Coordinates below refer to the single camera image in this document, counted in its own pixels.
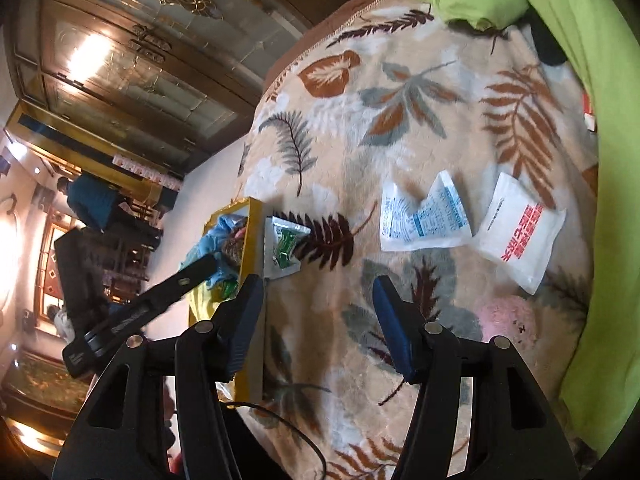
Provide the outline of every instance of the cardboard box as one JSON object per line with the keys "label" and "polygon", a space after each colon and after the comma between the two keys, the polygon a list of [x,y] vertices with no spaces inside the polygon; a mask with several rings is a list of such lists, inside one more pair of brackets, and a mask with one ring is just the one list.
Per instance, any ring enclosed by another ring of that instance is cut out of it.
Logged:
{"label": "cardboard box", "polygon": [[[223,214],[239,214],[247,216],[246,234],[244,235],[244,248],[240,264],[239,283],[242,285],[249,274],[257,274],[262,277],[264,255],[264,204],[255,198],[246,198],[241,202],[235,202],[222,208],[213,215],[205,224],[203,234],[209,231]],[[210,296],[206,294],[206,284],[201,283],[188,294],[189,299],[189,326],[203,319],[210,319],[218,306],[217,301],[203,301]],[[251,339],[249,351],[244,361],[244,367],[240,370],[233,382],[227,386],[223,384],[218,389],[230,400],[242,402],[262,401],[262,366],[264,361],[264,329],[265,306],[263,303],[260,317],[255,327],[254,337]]]}

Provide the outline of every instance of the desiccant packet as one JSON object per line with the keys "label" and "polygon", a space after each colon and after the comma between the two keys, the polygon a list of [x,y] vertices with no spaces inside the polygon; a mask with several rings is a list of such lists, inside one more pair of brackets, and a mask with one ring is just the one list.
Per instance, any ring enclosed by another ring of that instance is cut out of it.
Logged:
{"label": "desiccant packet", "polygon": [[501,173],[472,247],[500,264],[529,294],[535,294],[566,211],[538,203],[512,176]]}
{"label": "desiccant packet", "polygon": [[311,229],[275,216],[264,221],[264,277],[282,278],[300,270],[293,250]]}
{"label": "desiccant packet", "polygon": [[382,188],[380,247],[383,251],[414,251],[457,247],[471,241],[471,227],[448,171],[441,171],[427,198],[417,200],[393,182]]}

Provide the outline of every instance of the floor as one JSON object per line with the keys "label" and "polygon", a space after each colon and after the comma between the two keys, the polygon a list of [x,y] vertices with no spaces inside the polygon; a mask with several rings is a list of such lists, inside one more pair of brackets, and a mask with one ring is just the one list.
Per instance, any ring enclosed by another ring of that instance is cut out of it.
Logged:
{"label": "floor", "polygon": [[[174,209],[162,219],[162,243],[147,267],[149,286],[162,282],[176,272],[189,249],[199,240],[202,228],[212,213],[229,204],[238,175],[242,147],[243,141],[240,139],[187,176]],[[186,300],[174,303],[146,327],[146,334],[151,339],[181,334],[188,326],[188,312]],[[169,378],[168,384],[175,399],[173,378]],[[175,416],[172,430],[177,439],[170,453],[175,454],[179,449]]]}

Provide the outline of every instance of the beige blanket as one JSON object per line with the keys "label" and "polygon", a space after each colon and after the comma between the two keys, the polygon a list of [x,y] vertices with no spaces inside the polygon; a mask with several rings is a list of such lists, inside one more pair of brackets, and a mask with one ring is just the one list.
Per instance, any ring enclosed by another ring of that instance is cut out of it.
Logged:
{"label": "beige blanket", "polygon": [[[590,298],[595,140],[568,66],[542,68],[526,31],[447,28],[418,0],[377,0],[299,57],[258,106],[239,171],[254,196],[312,229],[302,271],[269,283],[265,406],[321,448],[335,479],[390,478],[417,388],[392,367],[371,303],[387,274],[405,300],[459,336],[507,335],[556,401]],[[449,170],[472,230],[498,174],[510,173],[566,221],[534,296],[469,248],[382,253],[382,183],[418,198]],[[463,380],[451,472],[470,421]],[[273,419],[244,415],[294,478],[319,461]]]}

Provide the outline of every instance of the person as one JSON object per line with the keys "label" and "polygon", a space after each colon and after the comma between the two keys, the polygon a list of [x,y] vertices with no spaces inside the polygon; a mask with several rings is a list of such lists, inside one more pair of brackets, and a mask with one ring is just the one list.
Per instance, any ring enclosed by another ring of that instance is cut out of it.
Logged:
{"label": "person", "polygon": [[162,231],[124,211],[120,204],[125,197],[104,181],[89,173],[81,174],[74,181],[62,176],[57,188],[66,195],[68,206],[89,229],[109,231],[153,250],[158,248]]}
{"label": "person", "polygon": [[56,327],[58,335],[67,343],[71,343],[76,337],[76,331],[71,320],[66,315],[66,308],[51,304],[47,307],[47,317]]}

